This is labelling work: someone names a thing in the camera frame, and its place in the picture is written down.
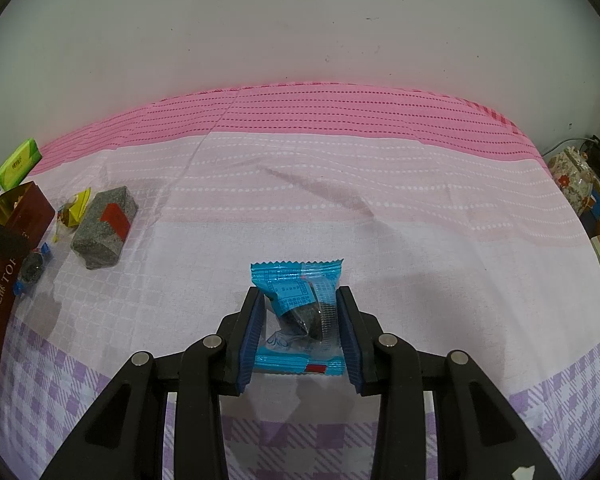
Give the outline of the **blue black candy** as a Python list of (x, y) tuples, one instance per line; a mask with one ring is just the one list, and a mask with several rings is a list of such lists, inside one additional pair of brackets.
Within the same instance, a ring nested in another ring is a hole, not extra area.
[(254, 369), (268, 374), (340, 376), (337, 289), (342, 261), (271, 261), (250, 266), (278, 329), (267, 330)]

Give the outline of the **yellow wrapped candy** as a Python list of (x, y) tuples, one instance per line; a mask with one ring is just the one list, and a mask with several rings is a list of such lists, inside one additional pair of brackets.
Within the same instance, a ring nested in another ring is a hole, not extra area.
[(73, 195), (67, 203), (60, 206), (56, 212), (56, 226), (52, 238), (54, 243), (57, 243), (61, 237), (73, 233), (79, 227), (91, 195), (92, 189), (86, 188)]

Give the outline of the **blue dark candy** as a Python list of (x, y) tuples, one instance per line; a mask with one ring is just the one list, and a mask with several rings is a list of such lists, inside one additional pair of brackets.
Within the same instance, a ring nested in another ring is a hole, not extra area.
[(12, 291), (16, 297), (21, 297), (29, 292), (29, 290), (40, 280), (46, 266), (53, 259), (50, 246), (43, 243), (35, 250), (32, 250), (26, 258), (23, 259), (18, 278), (15, 281)]

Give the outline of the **green tissue pack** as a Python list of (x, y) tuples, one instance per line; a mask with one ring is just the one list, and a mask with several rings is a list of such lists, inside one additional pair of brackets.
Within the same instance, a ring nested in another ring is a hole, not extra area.
[(38, 144), (30, 138), (23, 141), (15, 151), (10, 154), (0, 167), (0, 187), (3, 191), (10, 191), (20, 185), (22, 180), (40, 162), (42, 154)]

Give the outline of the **pink purple checkered tablecloth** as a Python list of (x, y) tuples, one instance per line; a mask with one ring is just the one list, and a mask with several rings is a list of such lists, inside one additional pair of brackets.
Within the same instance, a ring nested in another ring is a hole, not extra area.
[(134, 352), (212, 333), (261, 261), (340, 261), (384, 330), (465, 350), (562, 477), (600, 455), (600, 265), (533, 143), (494, 110), (352, 84), (207, 91), (66, 134), (32, 178), (54, 205), (126, 186), (138, 213), (110, 269), (51, 240), (9, 321), (0, 454), (21, 479)]

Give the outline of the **floral ceramic pot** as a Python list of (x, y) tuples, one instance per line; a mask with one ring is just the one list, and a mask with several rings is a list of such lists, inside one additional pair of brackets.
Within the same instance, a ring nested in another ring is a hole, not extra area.
[(578, 216), (590, 206), (594, 177), (581, 152), (568, 146), (547, 163), (550, 174)]

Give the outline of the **gold rectangular metal tin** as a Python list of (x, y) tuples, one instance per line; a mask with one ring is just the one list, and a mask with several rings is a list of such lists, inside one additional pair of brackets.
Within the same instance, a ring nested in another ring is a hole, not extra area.
[(38, 247), (54, 217), (54, 208), (33, 182), (0, 195), (0, 365), (15, 282), (24, 259)]

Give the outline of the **grey sesame cake block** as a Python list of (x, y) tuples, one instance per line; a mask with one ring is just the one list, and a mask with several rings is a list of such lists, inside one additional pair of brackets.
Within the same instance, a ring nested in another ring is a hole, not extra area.
[(87, 270), (109, 268), (118, 263), (137, 209), (126, 186), (95, 195), (71, 241), (71, 249)]

